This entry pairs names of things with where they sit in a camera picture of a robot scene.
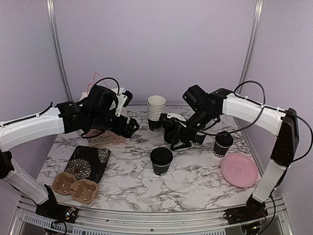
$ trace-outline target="cup lid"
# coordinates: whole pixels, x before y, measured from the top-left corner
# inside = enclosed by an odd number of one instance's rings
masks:
[[[150,159],[156,165],[168,165],[173,160],[172,152],[164,147],[155,148],[150,154]]]
[[[224,134],[215,137],[215,141],[222,147],[230,147],[234,143],[234,139],[227,131],[221,131],[219,134]]]

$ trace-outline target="white marble surface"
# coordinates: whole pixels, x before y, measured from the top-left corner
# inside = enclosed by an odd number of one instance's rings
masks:
[[[111,156],[105,173],[99,182],[99,192],[89,204],[81,204],[70,195],[56,194],[58,202],[117,211],[178,212],[216,209],[243,204],[253,192],[251,188],[237,188],[222,176],[221,159],[213,155],[214,137],[206,137],[201,146],[173,152],[174,159],[164,176],[153,173],[150,152],[156,147],[169,147],[163,139],[163,131],[152,132],[148,128],[145,106],[129,107],[129,115],[136,118],[140,129],[131,138],[134,146],[111,148]],[[190,116],[189,107],[167,107],[166,112]],[[222,117],[210,132],[235,130],[233,118]],[[250,155],[240,133],[233,134],[234,144],[229,153]],[[44,162],[37,178],[52,185],[54,178],[63,172],[67,161],[78,145],[88,145],[79,133],[59,135]]]

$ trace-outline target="stack of paper cups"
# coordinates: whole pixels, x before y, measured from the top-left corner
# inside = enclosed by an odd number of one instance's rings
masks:
[[[161,129],[160,116],[164,113],[166,99],[159,95],[153,95],[148,98],[147,116],[149,122],[149,129],[152,131],[159,131]]]

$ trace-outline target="black cable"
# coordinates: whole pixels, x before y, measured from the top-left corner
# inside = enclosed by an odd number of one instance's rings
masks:
[[[42,114],[44,114],[45,112],[47,112],[50,108],[52,108],[52,103],[53,103],[53,102],[50,102],[49,107],[47,107],[45,110],[43,110],[42,112],[40,112],[40,113],[39,113],[39,116],[41,116]],[[25,120],[28,120],[28,119],[31,119],[31,118],[35,118],[35,117],[36,117],[36,115],[32,115],[32,116],[28,116],[28,117],[16,119],[16,120],[14,120],[14,121],[6,122],[5,124],[3,124],[3,126],[7,126],[7,125],[10,125],[10,124],[19,122],[19,121],[25,121]]]
[[[83,104],[83,103],[85,102],[85,100],[87,100],[87,97],[85,97],[85,98],[79,100],[78,102],[76,102],[76,104],[77,104],[77,105],[81,105],[81,104]]]
[[[42,112],[40,112],[40,113],[39,113],[39,116],[41,116],[42,114],[44,114],[45,112],[47,112],[49,109],[51,109],[51,108],[52,108],[52,104],[53,104],[53,102],[51,101],[49,107],[47,107],[45,110],[43,110]]]
[[[259,120],[259,118],[260,118],[260,116],[262,115],[263,110],[264,110],[264,108],[265,108],[265,103],[266,103],[265,89],[264,89],[264,87],[262,86],[262,84],[259,83],[259,82],[256,82],[256,81],[245,81],[245,82],[239,84],[239,85],[235,88],[235,90],[233,91],[233,93],[235,94],[235,96],[237,96],[238,98],[245,99],[244,97],[237,95],[237,94],[236,94],[236,91],[237,91],[241,86],[243,86],[244,84],[247,84],[247,83],[255,83],[255,84],[257,84],[259,87],[261,87],[262,93],[263,93],[263,107],[262,107],[262,109],[261,109],[261,111],[260,111],[258,117],[257,117],[252,123],[250,123],[248,126],[245,126],[245,127],[240,128],[240,129],[237,129],[237,130],[234,130],[234,131],[230,131],[230,132],[228,132],[229,134],[233,134],[233,133],[236,133],[236,132],[239,132],[239,131],[243,131],[243,130],[245,130],[245,129],[251,127],[251,126],[253,126],[253,125]],[[261,105],[260,103],[254,101],[254,100],[251,100],[251,101],[252,101],[253,103],[256,103],[256,104],[258,104],[258,105]],[[207,136],[221,136],[221,135],[225,135],[225,133],[221,133],[221,134],[211,134],[211,133],[204,132],[203,130],[197,130],[197,129],[193,128],[193,127],[189,127],[189,128],[192,129],[192,130],[194,130],[194,131],[200,132],[200,133],[202,133],[202,134],[204,134],[204,135],[207,135]]]
[[[212,128],[212,127],[215,126],[217,123],[219,123],[219,122],[218,122],[218,121],[215,121],[212,125],[209,125],[208,127],[203,128],[202,131],[206,131],[206,130]]]
[[[112,77],[104,77],[104,78],[101,78],[101,79],[98,80],[95,84],[93,84],[93,86],[94,86],[94,85],[97,85],[99,82],[104,81],[104,80],[113,80],[113,81],[117,84],[117,95],[118,95],[120,88],[119,88],[119,83],[118,83],[118,81],[117,81],[115,78],[112,78]]]
[[[275,201],[274,201],[272,195],[270,196],[270,198],[272,199],[272,202],[273,202],[273,205],[274,205],[274,214],[273,214],[272,219],[271,219],[270,222],[268,223],[268,225],[267,225],[261,232],[259,232],[259,235],[262,234],[262,233],[264,233],[264,231],[265,231],[266,229],[268,229],[268,227],[272,224],[272,222],[273,222],[273,220],[274,220],[274,218],[275,218],[275,215],[276,215],[276,205],[275,205]]]
[[[67,224],[65,223],[65,221],[63,219],[61,219],[60,217],[58,217],[58,216],[51,216],[51,217],[53,217],[53,218],[55,218],[57,220],[56,222],[52,222],[51,228],[52,228],[53,224],[58,224],[58,223],[62,222],[64,224],[64,228],[65,228],[65,231],[64,231],[63,235],[66,235],[67,234]]]
[[[265,214],[263,214],[263,213],[261,213],[261,214],[259,214],[259,215],[262,215],[262,216],[263,216],[264,222],[261,223],[261,218],[260,218],[260,219],[259,219],[260,225],[255,226],[255,227],[253,227],[252,229],[250,229],[250,230],[248,230],[248,231],[246,231],[246,232],[255,231],[255,230],[258,229],[258,228],[260,228],[260,230],[261,230],[261,228],[263,227],[263,225],[266,223],[266,221],[267,221],[268,219],[266,218]]]
[[[262,84],[259,83],[259,82],[257,82],[257,81],[249,80],[249,81],[245,81],[245,82],[239,84],[239,85],[235,88],[235,90],[233,91],[234,95],[235,95],[236,97],[238,97],[238,98],[246,99],[245,97],[238,95],[236,92],[237,92],[237,90],[238,90],[241,86],[243,86],[244,84],[247,84],[247,83],[254,83],[254,84],[257,84],[259,87],[261,87],[262,92],[263,92],[263,105],[265,105],[265,103],[266,103],[265,89],[264,89],[264,87],[262,86]],[[255,101],[255,100],[253,100],[253,99],[248,99],[248,98],[247,98],[246,100],[248,100],[248,101],[250,101],[250,102],[252,102],[252,103],[254,103],[254,104],[261,105],[259,102]]]
[[[259,86],[261,87],[262,92],[263,92],[263,105],[262,105],[261,103],[257,102],[257,101],[254,101],[254,100],[248,99],[248,98],[246,99],[245,97],[236,94],[236,91],[239,89],[239,87],[241,87],[242,85],[244,85],[244,84],[246,84],[246,83],[255,83],[255,84],[257,84],[257,85],[259,85]],[[262,107],[262,109],[261,109],[261,111],[260,111],[258,117],[254,120],[254,122],[252,122],[252,123],[251,123],[250,125],[248,125],[248,126],[245,126],[245,127],[243,127],[243,128],[240,128],[240,129],[238,129],[238,130],[231,131],[231,132],[229,132],[230,134],[233,134],[233,133],[236,133],[236,132],[239,132],[239,131],[243,131],[243,130],[245,130],[245,129],[251,127],[252,125],[254,125],[254,124],[258,121],[258,119],[260,118],[260,116],[262,115],[262,112],[263,112],[263,110],[264,110],[265,108],[272,109],[272,110],[277,110],[276,108],[273,108],[273,107],[270,107],[270,106],[265,105],[265,103],[266,103],[265,90],[264,90],[264,87],[262,86],[262,84],[260,84],[259,82],[256,82],[256,81],[245,81],[245,82],[239,84],[239,85],[236,87],[236,89],[234,90],[234,95],[237,96],[238,98],[246,99],[246,100],[248,100],[248,101],[250,101],[250,102],[253,102],[253,103],[255,103],[255,104],[259,105],[259,106],[263,106],[263,107]],[[299,158],[293,160],[292,163],[294,163],[294,162],[296,162],[296,161],[298,161],[298,160],[303,159],[304,157],[306,157],[306,156],[309,154],[309,152],[311,151],[311,149],[312,149],[312,147],[313,147],[313,130],[312,130],[311,126],[308,124],[308,122],[305,121],[302,117],[300,117],[300,116],[298,116],[298,115],[296,115],[296,114],[293,114],[293,113],[291,113],[291,112],[288,112],[288,111],[286,111],[286,110],[278,110],[278,111],[281,112],[281,113],[284,113],[284,114],[289,114],[289,115],[294,116],[295,118],[301,120],[302,122],[304,122],[304,123],[306,124],[306,126],[309,128],[310,133],[311,133],[311,143],[310,143],[309,149],[307,150],[307,152],[306,152],[304,155],[302,155],[301,157],[299,157]],[[195,129],[195,128],[191,128],[191,127],[190,127],[190,129],[195,130],[195,131],[198,131],[198,132],[200,132],[200,133],[202,133],[202,134],[205,134],[205,135],[208,135],[208,136],[224,135],[224,134],[210,134],[210,133],[207,133],[207,132],[203,132],[204,129],[202,129],[202,131],[201,131],[201,130],[199,131],[199,130],[197,130],[197,129]]]

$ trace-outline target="metal frame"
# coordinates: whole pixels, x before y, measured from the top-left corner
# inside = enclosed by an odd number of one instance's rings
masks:
[[[263,2],[264,2],[264,0],[257,0],[256,1],[248,51],[246,53],[246,60],[245,60],[244,67],[243,67],[243,70],[241,73],[239,84],[246,81],[246,78],[248,76],[252,55],[253,55],[255,45],[256,45],[256,42],[258,39],[258,35],[259,35],[261,15],[262,15],[262,10],[263,10]],[[238,93],[241,94],[242,91],[243,91],[243,87],[241,86],[238,89]]]
[[[238,126],[239,128],[243,128],[243,127],[241,126],[241,124],[239,123],[239,121],[238,121],[237,118],[234,117],[234,120],[235,120],[235,123],[237,124],[237,126]],[[260,173],[260,175],[262,176],[263,173],[264,173],[264,169],[263,169],[263,167],[262,167],[262,164],[261,164],[260,160],[257,158],[256,152],[255,152],[255,149],[254,149],[252,143],[249,141],[249,138],[248,138],[248,136],[246,135],[245,131],[241,131],[240,133],[243,135],[243,137],[244,137],[244,139],[245,139],[245,141],[246,141],[246,144],[248,145],[248,148],[249,148],[249,150],[250,150],[250,152],[251,152],[252,158],[254,159],[254,161],[255,161],[255,163],[256,163],[256,166],[258,167],[259,173]]]
[[[290,224],[284,201],[281,197],[275,198],[276,215],[281,220],[284,235],[293,235],[289,230]],[[273,215],[273,203],[269,199],[266,201],[269,212],[269,218]],[[92,232],[106,235],[122,235],[122,234],[185,234],[200,235],[210,234],[211,232],[223,231],[230,227],[238,227],[255,222],[249,221],[242,224],[228,225],[224,219],[224,210],[212,209],[203,211],[183,211],[183,212],[129,212],[129,211],[110,211],[91,208],[79,208],[77,220],[75,224],[67,223],[68,234],[93,234]],[[41,217],[34,213],[36,206],[31,199],[22,195],[12,224],[10,227],[10,235],[18,235],[21,231],[22,223],[33,222],[33,224],[46,226],[49,228],[51,219]]]
[[[55,50],[55,54],[56,54],[58,65],[59,65],[62,83],[64,86],[64,90],[65,90],[67,99],[69,101],[73,101],[73,97],[72,97],[72,94],[70,92],[67,74],[65,72],[65,67],[64,67],[62,53],[61,53],[57,22],[56,22],[55,13],[54,13],[54,2],[53,2],[53,0],[47,0],[47,9],[48,9],[48,16],[49,16],[52,38],[53,38],[53,43],[54,43],[54,50]]]

